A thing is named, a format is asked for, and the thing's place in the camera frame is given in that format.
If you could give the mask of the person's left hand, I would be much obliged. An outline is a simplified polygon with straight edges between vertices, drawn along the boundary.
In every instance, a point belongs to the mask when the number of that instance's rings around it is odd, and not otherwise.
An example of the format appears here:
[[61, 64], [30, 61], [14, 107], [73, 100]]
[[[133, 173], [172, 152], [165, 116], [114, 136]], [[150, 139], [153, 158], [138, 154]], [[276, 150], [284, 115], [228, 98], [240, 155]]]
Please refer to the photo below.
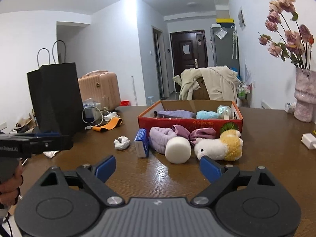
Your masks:
[[8, 207], [16, 205], [20, 195], [20, 186], [23, 184], [23, 182], [23, 167], [21, 163], [19, 163], [13, 174], [13, 177], [4, 183], [1, 183], [0, 200], [2, 205]]

